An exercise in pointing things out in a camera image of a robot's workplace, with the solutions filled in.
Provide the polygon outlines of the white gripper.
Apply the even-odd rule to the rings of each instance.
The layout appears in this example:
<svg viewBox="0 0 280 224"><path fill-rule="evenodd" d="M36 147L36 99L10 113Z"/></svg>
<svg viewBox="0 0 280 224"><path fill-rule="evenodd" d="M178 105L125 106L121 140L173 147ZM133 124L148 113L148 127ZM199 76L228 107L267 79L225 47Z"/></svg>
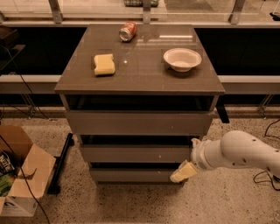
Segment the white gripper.
<svg viewBox="0 0 280 224"><path fill-rule="evenodd" d="M173 183L181 182L195 175L198 172L197 168L206 171L221 167L221 141L200 141L198 138L193 138L191 160L192 162L184 161L170 176Z"/></svg>

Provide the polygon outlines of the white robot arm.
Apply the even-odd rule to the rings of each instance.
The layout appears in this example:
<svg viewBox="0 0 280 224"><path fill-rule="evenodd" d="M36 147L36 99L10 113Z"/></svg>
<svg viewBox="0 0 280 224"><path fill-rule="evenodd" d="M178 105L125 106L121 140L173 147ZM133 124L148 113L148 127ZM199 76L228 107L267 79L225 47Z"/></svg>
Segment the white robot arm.
<svg viewBox="0 0 280 224"><path fill-rule="evenodd" d="M220 167L255 167L279 178L280 151L241 130L229 131L215 141L193 138L191 160L182 162L170 180L179 183L195 175L198 170L209 171Z"/></svg>

